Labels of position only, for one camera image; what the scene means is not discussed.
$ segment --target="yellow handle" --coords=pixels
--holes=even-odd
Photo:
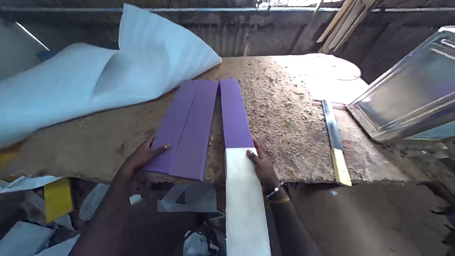
[[[348,167],[344,161],[343,151],[332,149],[332,159],[334,160],[335,178],[340,185],[352,186],[351,177],[349,176]]]

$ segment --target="human hand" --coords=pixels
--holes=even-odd
[[[258,155],[255,155],[251,150],[247,150],[247,156],[254,164],[254,170],[261,181],[264,192],[268,194],[280,184],[280,181],[273,170],[272,162],[267,158],[267,154],[262,146],[255,139],[253,139],[253,142]]]
[[[134,173],[150,163],[158,154],[166,151],[170,145],[165,144],[158,147],[157,149],[150,149],[150,146],[155,139],[155,135],[151,136],[148,140],[142,143],[123,163],[120,171],[124,172],[130,179],[134,176]]]

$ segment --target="silver bracelet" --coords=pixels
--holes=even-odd
[[[283,186],[283,181],[280,181],[280,184],[267,195],[267,198],[270,198],[272,195],[274,195],[278,190],[280,190],[281,186]]]

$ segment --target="purple foam strip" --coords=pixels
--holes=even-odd
[[[161,120],[160,127],[157,130],[157,136],[151,146],[152,149],[155,149],[169,143],[171,147],[159,154],[150,164],[146,165],[144,167],[145,170],[169,174],[196,93],[196,88],[197,84],[192,80],[184,81],[180,85],[171,105]]]
[[[196,94],[169,174],[204,181],[218,82],[194,82],[197,83]]]
[[[240,86],[235,79],[220,80],[221,113],[226,148],[254,148]]]

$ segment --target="knife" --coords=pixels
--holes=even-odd
[[[346,166],[346,162],[344,160],[343,142],[341,142],[332,102],[322,100],[322,106],[324,108],[325,121],[329,131],[330,145],[332,146],[332,160],[334,161],[335,178],[340,185],[352,186],[348,167]]]

